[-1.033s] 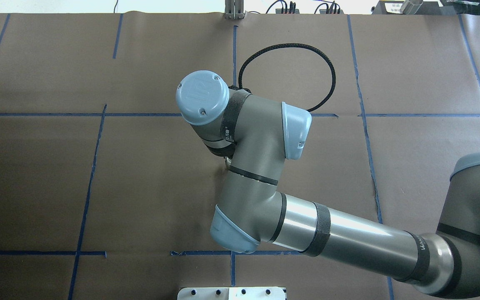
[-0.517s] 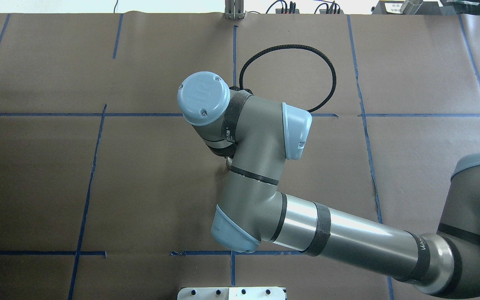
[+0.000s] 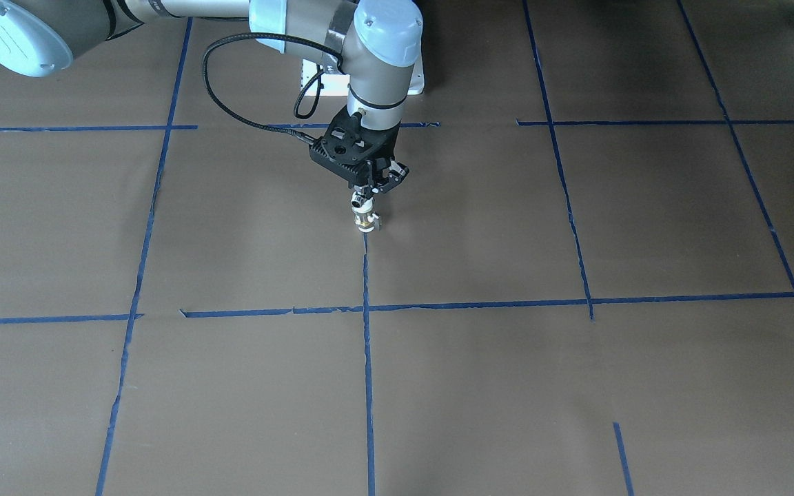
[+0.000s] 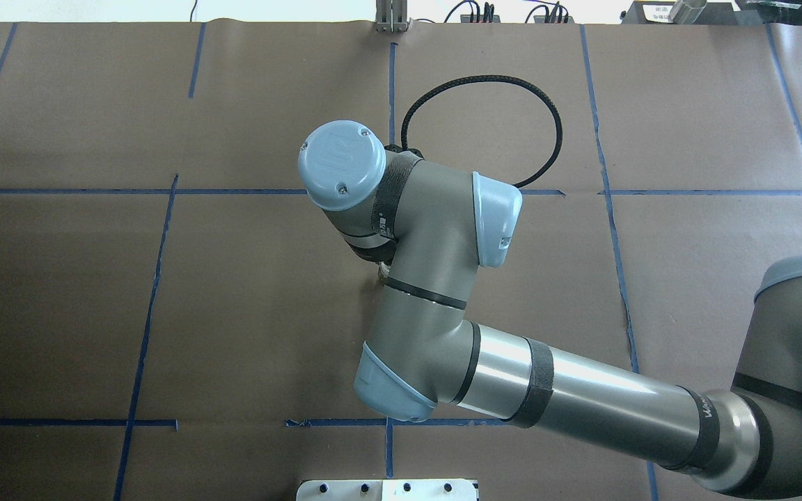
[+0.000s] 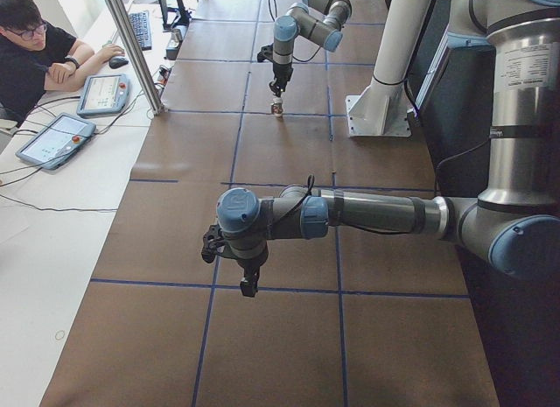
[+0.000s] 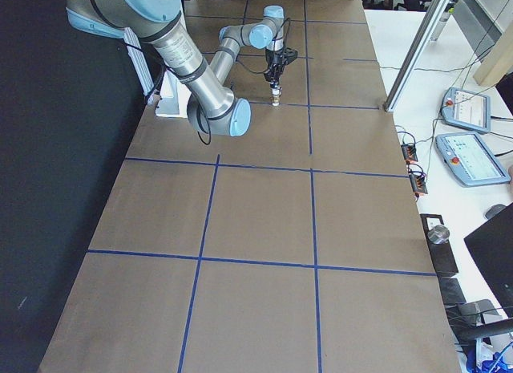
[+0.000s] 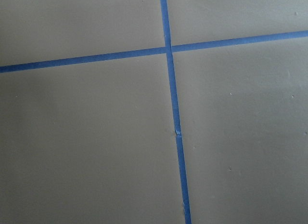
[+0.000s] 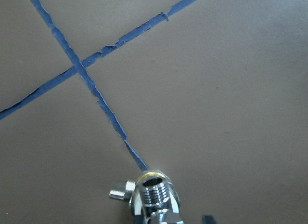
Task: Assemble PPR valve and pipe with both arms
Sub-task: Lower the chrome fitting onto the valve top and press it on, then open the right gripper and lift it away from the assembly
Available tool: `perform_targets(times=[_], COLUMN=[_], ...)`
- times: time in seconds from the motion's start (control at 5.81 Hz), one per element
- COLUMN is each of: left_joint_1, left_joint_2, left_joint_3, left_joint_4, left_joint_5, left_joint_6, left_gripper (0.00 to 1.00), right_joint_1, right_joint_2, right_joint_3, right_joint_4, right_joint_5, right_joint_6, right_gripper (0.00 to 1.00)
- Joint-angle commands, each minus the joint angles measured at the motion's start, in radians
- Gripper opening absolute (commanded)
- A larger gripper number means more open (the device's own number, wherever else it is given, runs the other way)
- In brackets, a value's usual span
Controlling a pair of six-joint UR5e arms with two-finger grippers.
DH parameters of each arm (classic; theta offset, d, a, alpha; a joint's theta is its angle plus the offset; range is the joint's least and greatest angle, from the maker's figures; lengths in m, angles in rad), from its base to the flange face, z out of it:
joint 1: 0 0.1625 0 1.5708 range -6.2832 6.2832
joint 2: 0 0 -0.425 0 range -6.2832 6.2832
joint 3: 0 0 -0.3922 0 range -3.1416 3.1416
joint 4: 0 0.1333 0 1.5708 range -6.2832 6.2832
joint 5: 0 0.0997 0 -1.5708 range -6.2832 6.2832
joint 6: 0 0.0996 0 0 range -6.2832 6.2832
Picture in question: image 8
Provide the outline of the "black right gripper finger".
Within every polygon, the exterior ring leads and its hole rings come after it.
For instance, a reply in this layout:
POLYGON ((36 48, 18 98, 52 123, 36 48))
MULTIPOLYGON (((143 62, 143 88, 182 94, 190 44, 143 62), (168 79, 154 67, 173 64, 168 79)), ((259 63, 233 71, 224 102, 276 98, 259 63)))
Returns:
POLYGON ((217 222, 212 215, 203 215, 202 224, 217 224, 217 222))

